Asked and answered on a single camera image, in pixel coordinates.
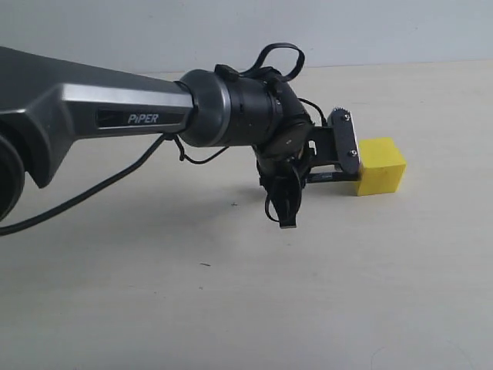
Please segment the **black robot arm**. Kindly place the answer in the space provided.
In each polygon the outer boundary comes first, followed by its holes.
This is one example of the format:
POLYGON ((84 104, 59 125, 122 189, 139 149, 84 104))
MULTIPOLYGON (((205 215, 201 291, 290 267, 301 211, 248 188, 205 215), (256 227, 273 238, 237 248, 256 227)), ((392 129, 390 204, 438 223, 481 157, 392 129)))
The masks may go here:
POLYGON ((76 141, 154 134, 180 149, 251 147, 267 217, 294 227, 307 183, 357 172, 351 115, 337 107, 314 123, 310 102, 290 87, 304 54, 287 74, 266 57, 243 72, 219 64, 166 81, 2 48, 2 216, 26 177, 41 188, 51 182, 76 141))

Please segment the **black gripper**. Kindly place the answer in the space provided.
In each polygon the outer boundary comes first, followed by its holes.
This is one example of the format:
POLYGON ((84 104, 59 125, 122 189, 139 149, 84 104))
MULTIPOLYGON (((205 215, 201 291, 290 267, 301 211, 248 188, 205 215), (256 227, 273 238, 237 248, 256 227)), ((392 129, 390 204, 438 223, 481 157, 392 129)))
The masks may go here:
POLYGON ((267 189, 265 214, 280 229, 297 227, 303 186, 309 173, 340 172, 335 166, 330 126, 314 126, 299 143, 294 129, 256 148, 260 185, 267 189))

